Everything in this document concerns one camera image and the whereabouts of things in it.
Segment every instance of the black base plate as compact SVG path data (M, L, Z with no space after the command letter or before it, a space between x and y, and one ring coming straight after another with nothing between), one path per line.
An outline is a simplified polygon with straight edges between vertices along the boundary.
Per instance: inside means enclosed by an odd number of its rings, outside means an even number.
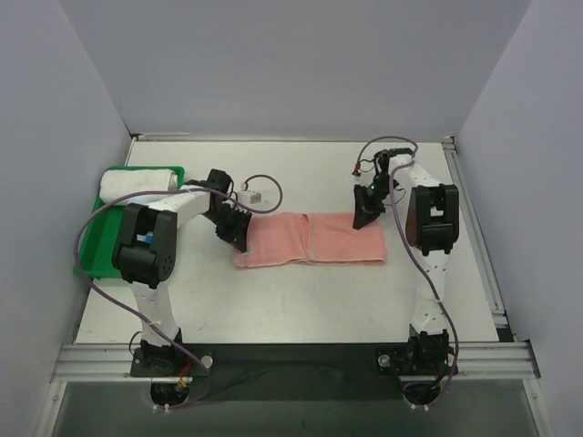
M197 357L209 355L212 390L208 400L382 400L401 399L392 377L378 363L380 354L404 353L403 343L348 344L205 344L185 345ZM143 366L141 351L133 377L160 374ZM207 375L193 368L190 392L202 392Z

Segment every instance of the gray wall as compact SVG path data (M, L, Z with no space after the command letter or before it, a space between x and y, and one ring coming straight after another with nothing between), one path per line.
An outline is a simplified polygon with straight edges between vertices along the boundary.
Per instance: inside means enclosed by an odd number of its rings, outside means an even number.
M581 435L583 2L535 0L460 133L460 157L557 436Z
M61 0L136 132L456 134L529 0Z
M129 138L57 0L0 6L0 433L29 435L87 293L73 233Z

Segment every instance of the rolled white towel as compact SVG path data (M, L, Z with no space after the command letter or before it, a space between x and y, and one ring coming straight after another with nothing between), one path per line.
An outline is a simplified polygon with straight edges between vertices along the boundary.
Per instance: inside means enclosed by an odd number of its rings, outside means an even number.
M108 170L101 178L99 197L104 203L108 203L115 198L136 191L166 191L176 189L177 186L178 176L169 168ZM163 197L163 195L138 196L121 201L118 205L127 205L128 203L146 205Z

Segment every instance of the folded towel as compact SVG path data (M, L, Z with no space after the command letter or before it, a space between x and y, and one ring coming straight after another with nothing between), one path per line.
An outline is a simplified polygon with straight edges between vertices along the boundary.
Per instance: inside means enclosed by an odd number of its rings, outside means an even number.
M383 231L378 222L353 229L351 213L301 214L284 212L253 216L245 253L234 252L236 267L311 264L375 264L386 260Z
M108 170L101 178L99 197L104 203L136 191L167 191L176 189L178 177L169 168L143 170ZM118 205L138 203L145 205L163 198L160 196L139 196L119 202Z

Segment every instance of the green tray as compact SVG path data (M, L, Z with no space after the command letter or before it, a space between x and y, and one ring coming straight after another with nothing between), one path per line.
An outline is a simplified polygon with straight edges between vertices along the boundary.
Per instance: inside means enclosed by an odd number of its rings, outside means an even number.
M174 171L178 177L178 187L182 186L184 182L184 168L183 167L125 167L114 166L108 170L143 170L143 169L157 169L165 168ZM93 210L101 208L104 203L99 198L99 193L95 199ZM118 269L111 265L111 255L113 254L113 247L116 244L118 237L119 224L124 213L124 207L112 207L105 212L102 212L93 219L83 237L81 243L81 250L79 252L81 265L90 278L121 278L121 273Z

